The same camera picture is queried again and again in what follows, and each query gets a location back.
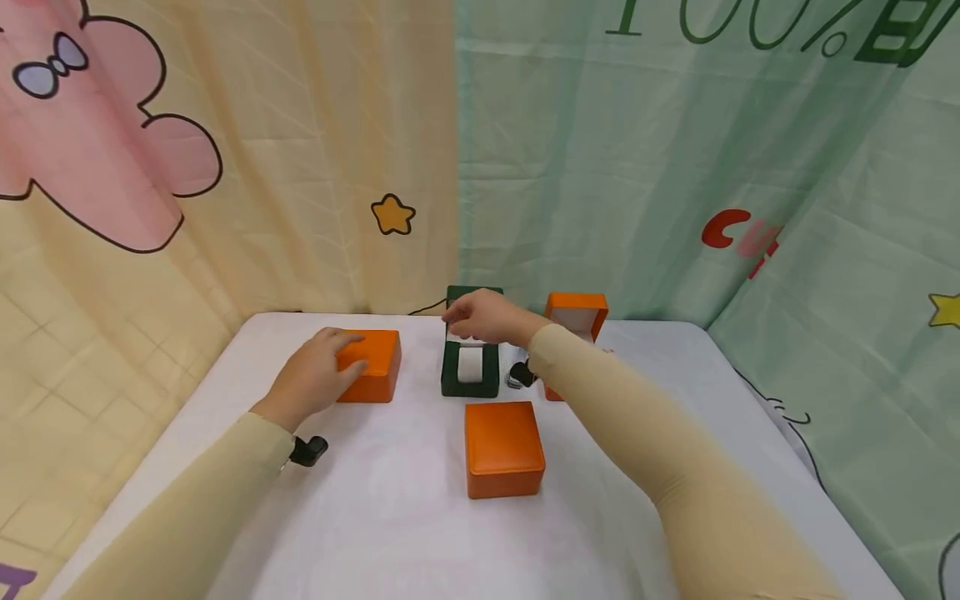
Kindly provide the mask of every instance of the green watch box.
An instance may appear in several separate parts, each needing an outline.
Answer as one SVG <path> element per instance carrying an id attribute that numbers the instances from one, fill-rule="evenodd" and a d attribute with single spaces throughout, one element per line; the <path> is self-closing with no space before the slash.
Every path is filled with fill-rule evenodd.
<path id="1" fill-rule="evenodd" d="M 446 288 L 446 306 L 474 290 L 486 287 L 503 294 L 498 287 L 450 285 Z M 500 391 L 500 348 L 497 344 L 483 345 L 483 380 L 479 383 L 461 383 L 457 378 L 460 364 L 460 344 L 444 336 L 444 365 L 440 372 L 440 393 L 444 396 L 496 397 Z"/>

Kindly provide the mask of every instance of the green curtain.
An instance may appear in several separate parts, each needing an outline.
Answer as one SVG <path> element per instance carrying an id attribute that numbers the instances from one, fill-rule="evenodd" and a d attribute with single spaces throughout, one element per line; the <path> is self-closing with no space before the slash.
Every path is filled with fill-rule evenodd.
<path id="1" fill-rule="evenodd" d="M 904 595 L 946 593 L 960 0 L 456 7 L 461 281 L 708 328 L 810 415 L 828 493 Z"/>

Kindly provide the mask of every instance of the hand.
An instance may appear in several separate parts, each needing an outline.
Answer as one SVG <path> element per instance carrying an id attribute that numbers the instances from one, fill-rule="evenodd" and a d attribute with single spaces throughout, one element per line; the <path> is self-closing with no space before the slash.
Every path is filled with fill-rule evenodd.
<path id="1" fill-rule="evenodd" d="M 479 289 L 456 299 L 443 315 L 450 333 L 488 344 L 509 342 L 526 348 L 534 334 L 551 322 L 523 310 L 493 290 Z"/>
<path id="2" fill-rule="evenodd" d="M 360 360 L 337 371 L 337 353 L 363 339 L 324 327 L 287 359 L 270 392 L 250 412 L 293 433 L 307 417 L 336 402 L 366 370 L 367 361 Z"/>

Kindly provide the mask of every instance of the bow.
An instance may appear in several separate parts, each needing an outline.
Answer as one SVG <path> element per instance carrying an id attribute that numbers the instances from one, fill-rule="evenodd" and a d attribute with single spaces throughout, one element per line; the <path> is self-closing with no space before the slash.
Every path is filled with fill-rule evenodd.
<path id="1" fill-rule="evenodd" d="M 46 62 L 21 62 L 13 70 L 16 86 L 34 98 L 47 100 L 60 90 L 60 77 L 69 77 L 70 71 L 87 68 L 86 52 L 64 32 L 54 36 L 54 54 Z"/>

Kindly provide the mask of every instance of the wristwatch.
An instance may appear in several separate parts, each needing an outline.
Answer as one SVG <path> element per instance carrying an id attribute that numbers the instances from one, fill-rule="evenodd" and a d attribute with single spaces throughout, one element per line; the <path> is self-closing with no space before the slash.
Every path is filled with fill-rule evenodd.
<path id="1" fill-rule="evenodd" d="M 297 463 L 301 467 L 313 467 L 329 447 L 330 444 L 320 436 L 310 438 L 309 442 L 295 436 L 294 451 L 290 453 L 290 462 Z"/>

